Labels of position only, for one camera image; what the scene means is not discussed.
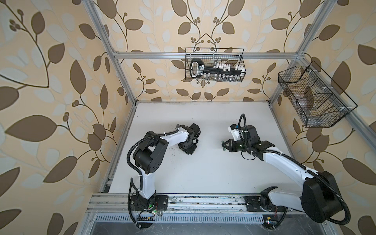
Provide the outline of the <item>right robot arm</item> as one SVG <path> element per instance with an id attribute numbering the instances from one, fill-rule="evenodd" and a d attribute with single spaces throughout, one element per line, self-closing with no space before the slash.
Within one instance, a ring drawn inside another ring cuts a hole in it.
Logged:
<path id="1" fill-rule="evenodd" d="M 304 212 L 317 223 L 329 221 L 346 225 L 351 220 L 350 209 L 342 198 L 335 177 L 327 171 L 319 172 L 279 151 L 269 141 L 261 141 L 252 125 L 232 124 L 228 128 L 232 139 L 222 143 L 229 152 L 248 153 L 254 159 L 268 163 L 288 176 L 298 191 L 271 186 L 260 193 L 258 207 L 270 212 L 277 207 Z"/>

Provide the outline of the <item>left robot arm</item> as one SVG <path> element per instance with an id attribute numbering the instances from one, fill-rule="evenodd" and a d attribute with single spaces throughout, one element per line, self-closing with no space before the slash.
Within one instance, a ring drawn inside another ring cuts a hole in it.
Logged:
<path id="1" fill-rule="evenodd" d="M 133 180 L 130 189 L 136 192 L 136 198 L 131 202 L 140 210 L 150 210 L 157 207 L 154 173 L 161 166 L 169 147 L 177 145 L 181 151 L 192 155 L 201 134 L 195 123 L 190 126 L 177 125 L 171 132 L 157 134 L 149 131 L 137 141 L 126 155 L 127 164 L 135 170 L 140 178 L 140 186 L 136 187 Z"/>

